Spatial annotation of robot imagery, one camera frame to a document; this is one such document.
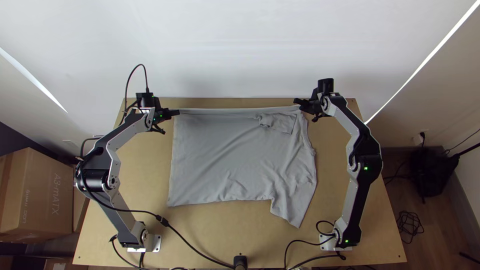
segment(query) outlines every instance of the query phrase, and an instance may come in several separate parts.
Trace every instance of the wooden tabletop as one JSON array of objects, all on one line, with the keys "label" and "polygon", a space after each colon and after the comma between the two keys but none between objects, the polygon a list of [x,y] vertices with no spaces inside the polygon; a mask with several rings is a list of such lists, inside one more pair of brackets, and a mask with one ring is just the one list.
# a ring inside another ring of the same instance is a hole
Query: wooden tabletop
[{"label": "wooden tabletop", "polygon": [[[348,107],[360,115],[355,99]],[[292,98],[161,98],[163,107],[177,108],[261,108],[292,105]],[[228,264],[233,257],[247,256],[249,268],[283,268],[287,244],[295,239],[318,243],[315,224],[319,220],[334,222],[342,213],[349,183],[345,146],[349,134],[333,117],[308,122],[308,137],[316,151],[317,186],[301,227],[270,213],[270,201],[227,201],[167,207],[170,161],[172,158],[173,121],[160,124],[166,134],[137,134],[121,149],[120,193],[131,210],[147,210],[169,220],[194,247]],[[147,253],[146,267],[220,268],[192,251],[173,231],[155,218],[134,213],[145,222],[149,233],[161,234],[158,253]],[[354,266],[406,262],[404,248],[383,180],[370,187],[360,222],[361,242],[353,251],[343,251],[346,260],[325,258],[305,266]],[[332,228],[325,225],[324,232]],[[90,203],[76,247],[74,264],[127,266],[112,249],[109,239],[117,231],[97,203]],[[139,253],[127,253],[115,241],[120,254],[138,264]],[[332,254],[318,246],[294,243],[288,250],[287,265],[311,257]]]}]

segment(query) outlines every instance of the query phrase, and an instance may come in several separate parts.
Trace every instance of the black cable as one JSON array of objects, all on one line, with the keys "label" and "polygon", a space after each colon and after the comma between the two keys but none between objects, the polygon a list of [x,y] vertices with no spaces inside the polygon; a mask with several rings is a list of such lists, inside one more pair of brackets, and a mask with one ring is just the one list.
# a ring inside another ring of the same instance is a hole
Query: black cable
[{"label": "black cable", "polygon": [[121,118],[121,121],[120,123],[118,124],[119,126],[122,124],[122,122],[124,121],[125,117],[127,116],[127,92],[129,90],[129,83],[130,83],[130,78],[132,77],[132,75],[134,74],[135,70],[142,66],[143,67],[143,73],[145,74],[145,91],[147,93],[150,93],[150,89],[149,89],[149,80],[147,79],[147,69],[145,68],[145,66],[143,64],[138,64],[136,65],[132,71],[130,72],[130,75],[128,75],[128,79],[126,80],[126,85],[125,85],[125,110],[123,111],[123,116]]},{"label": "black cable", "polygon": [[400,233],[406,233],[407,235],[411,236],[409,241],[405,241],[403,238],[401,238],[402,242],[405,244],[412,243],[416,235],[423,234],[425,232],[419,216],[414,212],[408,212],[405,210],[400,211],[398,218],[396,219],[396,224]]},{"label": "black cable", "polygon": [[158,215],[158,214],[154,214],[150,211],[145,211],[145,210],[130,210],[130,209],[119,209],[119,208],[115,208],[115,207],[112,207],[106,203],[104,203],[103,201],[101,201],[99,198],[97,198],[92,190],[90,189],[90,187],[87,185],[87,182],[85,181],[84,179],[84,176],[83,176],[83,172],[82,172],[82,169],[83,169],[83,163],[85,161],[87,161],[89,159],[89,157],[91,157],[91,155],[94,155],[95,153],[94,152],[90,152],[88,153],[86,156],[85,156],[85,160],[84,161],[80,161],[77,165],[78,169],[77,169],[77,175],[78,177],[80,177],[80,180],[81,180],[81,183],[82,185],[85,187],[85,190],[86,192],[93,198],[94,201],[96,201],[97,203],[99,203],[100,205],[108,208],[108,209],[111,209],[111,210],[115,210],[115,211],[119,211],[119,212],[130,212],[130,213],[145,213],[145,214],[149,214],[149,215],[152,215],[154,216],[160,223],[162,223],[164,226],[166,226],[164,223],[163,220],[166,221],[166,219],[164,219],[162,216]]},{"label": "black cable", "polygon": [[302,265],[304,265],[308,262],[311,262],[311,261],[324,259],[324,258],[331,258],[331,257],[339,257],[342,261],[345,261],[347,259],[347,257],[345,257],[344,255],[340,254],[339,251],[337,251],[336,255],[323,255],[323,256],[317,256],[317,257],[309,258],[307,260],[304,260],[304,261],[296,264],[294,267],[291,267],[290,269],[295,269],[295,268],[300,267],[300,266],[302,266]]},{"label": "black cable", "polygon": [[405,164],[407,164],[407,162],[408,162],[408,160],[405,160],[404,162],[402,162],[402,163],[400,164],[400,166],[398,166],[398,168],[396,169],[395,174],[394,174],[393,176],[388,176],[388,177],[385,177],[385,178],[384,178],[384,179],[389,179],[389,178],[391,178],[391,180],[389,180],[388,182],[385,183],[385,186],[388,185],[388,184],[390,184],[390,182],[392,182],[393,180],[395,180],[395,178],[396,178],[397,175],[399,174],[400,169],[401,169]]},{"label": "black cable", "polygon": [[332,227],[334,226],[334,224],[328,220],[319,220],[316,224],[315,224],[315,228],[316,230],[321,234],[321,235],[324,235],[324,236],[335,236],[335,233],[324,233],[324,232],[321,232],[320,229],[319,229],[319,224],[320,223],[328,223],[330,224]]},{"label": "black cable", "polygon": [[290,243],[288,243],[288,245],[286,245],[285,254],[283,255],[283,268],[285,270],[287,269],[287,252],[289,251],[289,247],[290,247],[291,244],[293,244],[295,242],[300,242],[300,243],[305,243],[305,244],[309,244],[309,245],[312,245],[312,246],[320,246],[320,245],[323,245],[326,242],[328,242],[328,241],[330,241],[331,239],[334,239],[334,238],[335,238],[335,236],[332,236],[332,237],[328,238],[327,240],[325,240],[323,242],[320,242],[320,243],[312,243],[312,242],[299,240],[299,239],[290,241]]},{"label": "black cable", "polygon": [[144,257],[145,257],[145,252],[142,252],[140,254],[140,259],[138,260],[138,267],[143,267],[144,265]]},{"label": "black cable", "polygon": [[189,246],[193,251],[195,251],[198,255],[200,255],[203,258],[209,260],[210,262],[216,263],[217,265],[220,265],[220,266],[223,266],[223,267],[226,267],[226,268],[229,268],[229,269],[235,269],[235,267],[233,265],[215,260],[213,258],[208,257],[207,255],[204,255],[203,253],[198,251],[195,247],[193,247],[187,240],[185,240],[185,238],[174,227],[172,227],[170,224],[167,227],[169,227],[173,232],[175,232],[176,235],[178,235],[178,237],[180,237],[185,242],[185,244],[187,246]]},{"label": "black cable", "polygon": [[[423,141],[421,142],[421,147],[420,147],[420,148],[422,149],[422,148],[424,148],[424,146],[425,146],[425,132],[420,132],[420,136],[423,138]],[[383,180],[385,180],[385,179],[391,179],[390,181],[388,181],[388,182],[385,183],[385,186],[388,185],[388,184],[390,184],[390,182],[392,182],[393,180],[395,180],[395,178],[405,178],[405,179],[408,179],[408,178],[410,178],[410,177],[413,176],[413,175],[408,175],[408,174],[407,174],[407,175],[398,175],[400,169],[401,169],[405,164],[407,164],[408,161],[409,161],[409,160],[407,159],[407,160],[405,160],[404,162],[402,162],[402,163],[400,164],[400,166],[398,166],[398,168],[396,169],[395,174],[394,174],[393,176],[387,176],[387,177],[384,177],[384,178],[383,178]]]},{"label": "black cable", "polygon": [[83,142],[81,143],[81,146],[80,146],[80,158],[84,158],[84,147],[85,147],[85,143],[87,141],[92,141],[92,140],[98,140],[100,139],[101,137],[93,137],[93,138],[86,138],[83,140]]},{"label": "black cable", "polygon": [[362,266],[363,266],[363,267],[366,267],[366,268],[368,268],[368,269],[376,270],[375,268],[373,268],[373,267],[371,267],[370,265],[367,265],[367,264],[362,265]]},{"label": "black cable", "polygon": [[147,269],[147,268],[143,268],[143,267],[140,267],[140,266],[136,266],[135,264],[129,262],[129,261],[126,260],[124,257],[122,257],[122,255],[120,255],[120,253],[117,251],[117,248],[115,247],[115,243],[114,243],[115,239],[117,239],[117,235],[116,235],[116,234],[110,238],[111,246],[113,247],[113,250],[115,251],[116,255],[117,255],[122,261],[124,261],[125,263],[127,263],[129,266],[131,266],[131,267],[133,267],[133,268],[140,269],[140,270],[149,270],[149,269]]},{"label": "black cable", "polygon": [[449,148],[449,149],[445,150],[445,151],[443,152],[443,154],[444,154],[444,155],[450,154],[450,151],[451,151],[451,150],[457,148],[459,145],[461,145],[461,144],[463,144],[464,142],[466,142],[468,139],[470,139],[473,135],[477,134],[478,132],[480,132],[480,128],[477,129],[474,133],[470,134],[470,136],[468,136],[466,139],[462,140],[459,144],[455,145],[455,146],[452,147],[452,148]]},{"label": "black cable", "polygon": [[462,256],[463,258],[468,259],[468,260],[470,260],[470,261],[472,261],[472,262],[477,263],[477,264],[480,265],[480,260],[477,260],[476,258],[468,255],[468,254],[465,253],[465,252],[459,252],[458,255],[460,255],[460,256]]},{"label": "black cable", "polygon": [[129,110],[133,107],[135,107],[138,103],[140,102],[139,99],[135,100],[132,104],[130,104],[127,108],[125,108],[125,110],[123,111],[123,114],[121,116],[121,120],[120,120],[120,123],[118,123],[118,126],[119,127],[125,120],[125,117],[127,116]]},{"label": "black cable", "polygon": [[224,262],[221,262],[221,261],[218,261],[218,260],[215,260],[213,258],[210,258],[206,255],[204,255],[203,253],[201,253],[200,251],[198,251],[195,247],[193,247],[175,228],[173,228],[169,222],[164,219],[162,216],[158,215],[158,214],[154,214],[152,212],[149,212],[149,211],[145,211],[145,210],[125,210],[125,209],[118,209],[118,208],[115,208],[115,207],[111,207],[110,205],[107,205],[105,203],[103,203],[102,201],[100,201],[96,196],[93,195],[92,193],[92,190],[90,189],[90,187],[87,185],[87,183],[85,182],[85,179],[83,178],[83,175],[82,175],[82,166],[80,166],[80,179],[81,179],[81,182],[83,184],[83,186],[85,187],[86,191],[88,192],[88,194],[99,204],[101,204],[102,206],[106,207],[106,208],[109,208],[109,209],[112,209],[112,210],[115,210],[115,211],[119,211],[119,212],[131,212],[131,213],[145,213],[145,214],[150,214],[152,216],[154,216],[156,218],[156,220],[158,220],[162,225],[164,225],[165,227],[168,227],[170,228],[172,231],[174,231],[184,242],[185,244],[187,244],[187,246],[189,246],[193,251],[195,251],[198,255],[204,257],[205,259],[213,262],[213,263],[216,263],[218,265],[221,265],[223,267],[226,267],[226,268],[230,268],[230,269],[234,269],[234,267],[232,265],[229,265],[229,264],[226,264]]}]

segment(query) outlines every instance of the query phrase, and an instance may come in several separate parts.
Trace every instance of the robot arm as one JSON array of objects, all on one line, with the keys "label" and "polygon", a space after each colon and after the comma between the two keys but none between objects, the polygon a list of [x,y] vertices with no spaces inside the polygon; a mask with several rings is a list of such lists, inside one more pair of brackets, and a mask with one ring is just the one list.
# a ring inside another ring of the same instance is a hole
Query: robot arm
[{"label": "robot arm", "polygon": [[127,251],[158,252],[161,236],[149,234],[145,224],[135,220],[119,192],[122,163],[117,150],[137,133],[155,131],[165,134],[157,124],[180,112],[162,108],[159,99],[149,92],[137,93],[136,104],[139,105],[137,111],[132,110],[123,124],[100,138],[80,161],[75,173],[75,186],[86,197],[99,203],[117,229],[118,241]]},{"label": "robot arm", "polygon": [[309,100],[295,98],[303,112],[315,115],[313,122],[321,117],[335,117],[351,135],[346,145],[347,168],[350,175],[341,217],[333,225],[330,241],[321,247],[326,251],[351,250],[360,242],[362,230],[360,219],[367,200],[370,184],[380,175],[383,162],[379,143],[370,129],[347,107],[347,101],[333,92],[332,78],[318,81]]}]

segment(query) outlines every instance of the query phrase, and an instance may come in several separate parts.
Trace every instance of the gray t-shirt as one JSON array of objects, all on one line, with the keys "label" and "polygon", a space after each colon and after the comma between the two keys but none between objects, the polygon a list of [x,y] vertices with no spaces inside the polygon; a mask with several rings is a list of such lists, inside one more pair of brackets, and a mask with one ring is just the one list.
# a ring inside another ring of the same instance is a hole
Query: gray t-shirt
[{"label": "gray t-shirt", "polygon": [[299,228],[317,185],[298,106],[181,109],[174,118],[168,206],[271,200]]}]

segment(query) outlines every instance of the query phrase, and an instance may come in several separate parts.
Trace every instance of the cardboard box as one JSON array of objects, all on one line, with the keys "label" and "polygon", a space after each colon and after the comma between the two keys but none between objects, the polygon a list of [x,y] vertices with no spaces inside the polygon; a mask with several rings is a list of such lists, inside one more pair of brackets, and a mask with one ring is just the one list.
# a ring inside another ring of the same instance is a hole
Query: cardboard box
[{"label": "cardboard box", "polygon": [[84,224],[85,214],[90,199],[85,197],[76,187],[73,187],[73,232],[80,233]]},{"label": "cardboard box", "polygon": [[72,233],[74,169],[31,148],[0,157],[0,241]]},{"label": "cardboard box", "polygon": [[43,270],[87,270],[88,265],[72,264],[73,259],[46,259]]}]

